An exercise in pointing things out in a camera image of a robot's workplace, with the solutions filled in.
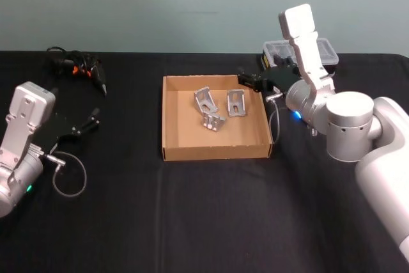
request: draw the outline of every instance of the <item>clear plastic box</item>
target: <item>clear plastic box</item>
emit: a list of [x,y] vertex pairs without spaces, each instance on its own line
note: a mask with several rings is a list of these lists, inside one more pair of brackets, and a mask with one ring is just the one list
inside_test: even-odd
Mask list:
[[[323,65],[337,65],[339,62],[338,55],[336,54],[334,48],[332,48],[330,42],[326,38],[317,39],[318,50],[321,56],[321,62]],[[276,66],[273,60],[274,54],[278,54],[281,58],[291,57],[295,63],[297,59],[295,57],[294,49],[289,44],[289,41],[270,41],[263,44],[263,66],[268,61],[269,67]]]

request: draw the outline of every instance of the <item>metal bracket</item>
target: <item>metal bracket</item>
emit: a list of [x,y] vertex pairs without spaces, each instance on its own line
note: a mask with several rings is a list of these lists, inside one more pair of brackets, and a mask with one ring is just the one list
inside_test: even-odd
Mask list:
[[228,91],[229,116],[245,116],[244,90]]
[[210,88],[208,86],[195,91],[194,100],[201,114],[204,114],[205,111],[209,113],[216,113],[219,110],[219,108],[215,105],[212,96],[210,95]]
[[208,111],[203,112],[203,126],[207,129],[218,131],[226,121],[223,116],[210,113]]

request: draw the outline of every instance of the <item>white robotic arm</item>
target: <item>white robotic arm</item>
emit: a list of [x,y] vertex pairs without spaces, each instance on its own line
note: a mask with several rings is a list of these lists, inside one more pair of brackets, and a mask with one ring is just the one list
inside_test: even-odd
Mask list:
[[0,217],[9,214],[43,171],[41,158],[65,161],[47,155],[31,143],[33,134],[45,123],[56,98],[53,93],[26,82],[17,86],[6,116],[7,129],[0,146]]
[[295,50],[302,80],[286,94],[286,105],[327,135],[328,154],[355,168],[362,192],[409,261],[409,116],[393,100],[335,93],[318,52],[309,4],[279,15],[283,37]]

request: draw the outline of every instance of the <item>black table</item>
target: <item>black table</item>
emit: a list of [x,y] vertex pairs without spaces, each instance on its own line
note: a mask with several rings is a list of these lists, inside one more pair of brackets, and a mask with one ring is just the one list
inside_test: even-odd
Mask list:
[[[74,151],[86,191],[62,198],[46,170],[0,220],[0,272],[409,272],[354,165],[330,159],[324,138],[285,110],[270,159],[162,161],[162,76],[256,72],[255,55],[100,57],[106,99],[88,81],[48,78],[41,52],[0,53],[0,116],[27,80],[58,86],[56,112],[73,122],[102,110],[100,130]],[[388,96],[409,111],[405,57],[341,54],[334,80],[338,91]]]

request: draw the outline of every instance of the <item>cardboard box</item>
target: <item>cardboard box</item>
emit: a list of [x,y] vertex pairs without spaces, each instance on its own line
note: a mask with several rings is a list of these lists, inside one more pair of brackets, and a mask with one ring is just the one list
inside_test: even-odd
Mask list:
[[[194,92],[210,87],[219,111],[226,118],[218,132],[202,125]],[[230,118],[227,90],[245,90],[246,116]],[[165,161],[267,158],[272,140],[263,98],[237,82],[236,75],[165,76],[162,97],[162,153]]]

